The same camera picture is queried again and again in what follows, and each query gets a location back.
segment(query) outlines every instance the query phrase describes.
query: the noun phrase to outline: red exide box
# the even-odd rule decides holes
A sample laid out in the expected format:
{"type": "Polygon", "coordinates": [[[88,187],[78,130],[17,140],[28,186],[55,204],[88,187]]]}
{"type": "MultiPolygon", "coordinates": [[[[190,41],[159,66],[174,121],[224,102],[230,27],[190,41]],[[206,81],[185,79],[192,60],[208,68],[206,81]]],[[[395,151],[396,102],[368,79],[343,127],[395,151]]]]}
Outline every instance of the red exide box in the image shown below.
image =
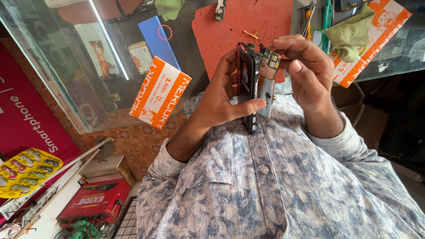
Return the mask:
{"type": "Polygon", "coordinates": [[[91,217],[116,224],[129,192],[125,179],[84,184],[56,219],[63,228],[91,217]]]}

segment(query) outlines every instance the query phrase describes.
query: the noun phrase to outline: shirt button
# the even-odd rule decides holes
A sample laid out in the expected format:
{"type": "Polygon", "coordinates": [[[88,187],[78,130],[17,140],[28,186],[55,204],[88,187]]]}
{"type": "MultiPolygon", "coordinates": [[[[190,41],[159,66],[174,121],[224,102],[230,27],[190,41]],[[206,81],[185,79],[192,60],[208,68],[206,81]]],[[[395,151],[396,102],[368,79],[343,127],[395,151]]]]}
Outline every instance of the shirt button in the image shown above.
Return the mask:
{"type": "Polygon", "coordinates": [[[262,172],[263,174],[266,174],[266,173],[268,173],[268,172],[269,172],[269,168],[268,168],[268,167],[266,167],[266,166],[263,166],[263,167],[261,167],[261,172],[262,172]]]}
{"type": "Polygon", "coordinates": [[[276,239],[281,239],[282,236],[283,236],[283,232],[278,231],[278,233],[276,234],[276,239]]]}

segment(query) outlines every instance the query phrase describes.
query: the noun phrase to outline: blue patterned shirt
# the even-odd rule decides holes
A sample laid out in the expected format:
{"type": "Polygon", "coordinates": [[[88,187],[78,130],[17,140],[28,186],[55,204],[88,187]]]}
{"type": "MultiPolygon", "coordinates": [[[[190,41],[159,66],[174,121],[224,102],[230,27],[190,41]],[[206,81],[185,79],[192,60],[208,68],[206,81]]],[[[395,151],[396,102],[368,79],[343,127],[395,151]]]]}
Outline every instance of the blue patterned shirt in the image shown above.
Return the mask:
{"type": "Polygon", "coordinates": [[[425,215],[344,115],[320,139],[292,96],[276,98],[254,135],[240,119],[213,127],[187,164],[164,141],[138,192],[138,239],[425,238],[425,215]]]}

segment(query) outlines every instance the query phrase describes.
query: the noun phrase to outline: cartoon logo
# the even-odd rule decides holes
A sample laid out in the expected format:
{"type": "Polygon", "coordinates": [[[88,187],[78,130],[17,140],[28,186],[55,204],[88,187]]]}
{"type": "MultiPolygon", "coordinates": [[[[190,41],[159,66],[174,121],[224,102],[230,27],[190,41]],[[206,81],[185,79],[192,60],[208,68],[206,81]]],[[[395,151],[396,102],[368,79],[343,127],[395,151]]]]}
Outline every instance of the cartoon logo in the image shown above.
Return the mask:
{"type": "Polygon", "coordinates": [[[247,84],[248,83],[248,67],[246,66],[245,62],[243,64],[242,76],[244,78],[245,84],[247,84]]]}
{"type": "Polygon", "coordinates": [[[140,117],[142,117],[143,119],[149,120],[152,122],[158,118],[156,113],[150,110],[149,108],[141,108],[139,111],[139,114],[140,114],[140,117]]]}
{"type": "Polygon", "coordinates": [[[372,25],[376,26],[379,30],[385,31],[390,28],[396,20],[396,14],[391,11],[381,10],[377,12],[372,19],[372,25]]]}

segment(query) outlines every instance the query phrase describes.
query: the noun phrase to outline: man's hand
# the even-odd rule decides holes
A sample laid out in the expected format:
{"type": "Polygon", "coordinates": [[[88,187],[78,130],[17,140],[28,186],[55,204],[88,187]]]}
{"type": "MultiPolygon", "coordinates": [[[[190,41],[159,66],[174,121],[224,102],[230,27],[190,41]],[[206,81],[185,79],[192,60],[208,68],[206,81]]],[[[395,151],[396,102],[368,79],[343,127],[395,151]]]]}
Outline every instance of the man's hand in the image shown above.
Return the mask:
{"type": "Polygon", "coordinates": [[[292,60],[280,68],[291,75],[294,99],[304,110],[309,133],[319,138],[341,133],[344,124],[331,100],[332,60],[301,35],[277,37],[268,49],[292,60]]]}
{"type": "Polygon", "coordinates": [[[199,128],[210,129],[234,119],[248,116],[266,106],[263,99],[252,99],[239,105],[232,105],[230,99],[237,96],[236,49],[222,57],[205,94],[190,119],[199,128]]]}
{"type": "Polygon", "coordinates": [[[266,106],[263,99],[252,99],[232,105],[230,99],[237,96],[236,49],[222,57],[218,63],[198,108],[168,143],[168,153],[180,162],[187,163],[202,145],[211,127],[248,116],[266,106]]]}

